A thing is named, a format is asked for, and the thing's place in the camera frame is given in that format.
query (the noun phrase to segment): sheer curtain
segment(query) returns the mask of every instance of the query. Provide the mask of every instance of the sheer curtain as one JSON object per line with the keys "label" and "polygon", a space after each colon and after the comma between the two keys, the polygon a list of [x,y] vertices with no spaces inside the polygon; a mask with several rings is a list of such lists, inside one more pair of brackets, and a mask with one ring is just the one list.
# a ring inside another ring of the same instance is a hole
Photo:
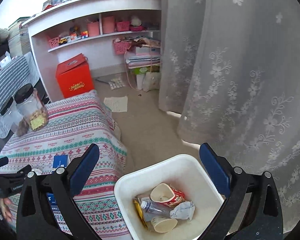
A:
{"label": "sheer curtain", "polygon": [[284,231],[300,219],[300,4],[167,0],[159,107],[178,133],[274,176]]}

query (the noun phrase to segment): pink basket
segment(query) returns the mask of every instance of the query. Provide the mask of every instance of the pink basket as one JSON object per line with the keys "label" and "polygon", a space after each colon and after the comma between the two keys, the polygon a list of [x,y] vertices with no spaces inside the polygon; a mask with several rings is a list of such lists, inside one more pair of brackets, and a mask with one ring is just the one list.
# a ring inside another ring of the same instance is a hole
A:
{"label": "pink basket", "polygon": [[104,34],[114,33],[114,29],[115,29],[114,16],[102,18],[102,32]]}
{"label": "pink basket", "polygon": [[114,42],[114,51],[117,55],[125,54],[125,52],[130,48],[131,41]]}
{"label": "pink basket", "polygon": [[118,32],[126,32],[129,30],[130,22],[117,22],[117,31]]}
{"label": "pink basket", "polygon": [[54,38],[54,39],[50,39],[50,40],[49,40],[49,45],[50,45],[50,47],[51,47],[52,49],[55,48],[55,47],[58,47],[58,46],[59,46],[59,41],[60,41],[59,37],[56,37],[56,38]]}

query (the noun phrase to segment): toy car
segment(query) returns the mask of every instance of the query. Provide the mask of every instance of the toy car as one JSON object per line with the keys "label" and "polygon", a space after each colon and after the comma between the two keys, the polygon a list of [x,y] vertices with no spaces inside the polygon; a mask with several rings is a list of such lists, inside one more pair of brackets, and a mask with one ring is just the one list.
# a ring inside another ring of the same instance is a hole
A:
{"label": "toy car", "polygon": [[67,38],[61,38],[60,41],[59,41],[59,45],[63,45],[63,44],[66,44],[66,43],[68,43]]}

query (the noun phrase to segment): stack of papers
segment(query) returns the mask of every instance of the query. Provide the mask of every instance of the stack of papers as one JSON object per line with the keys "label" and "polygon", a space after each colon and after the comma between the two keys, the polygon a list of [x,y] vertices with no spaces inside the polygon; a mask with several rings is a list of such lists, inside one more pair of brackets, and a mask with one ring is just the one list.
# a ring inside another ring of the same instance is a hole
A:
{"label": "stack of papers", "polygon": [[129,69],[147,67],[147,66],[158,66],[160,64],[161,55],[160,53],[143,53],[137,55],[134,52],[125,54],[125,61]]}
{"label": "stack of papers", "polygon": [[28,28],[21,26],[29,17],[21,17],[9,27],[9,50],[11,57],[22,56],[31,51]]}

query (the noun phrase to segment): red paper cup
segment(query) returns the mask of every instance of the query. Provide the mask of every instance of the red paper cup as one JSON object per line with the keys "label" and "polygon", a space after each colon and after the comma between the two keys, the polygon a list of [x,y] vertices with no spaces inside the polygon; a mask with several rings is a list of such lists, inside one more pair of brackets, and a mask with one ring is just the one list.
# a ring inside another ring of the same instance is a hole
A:
{"label": "red paper cup", "polygon": [[176,207],[185,201],[185,194],[165,183],[161,183],[152,190],[150,198],[154,202],[161,203],[168,207]]}

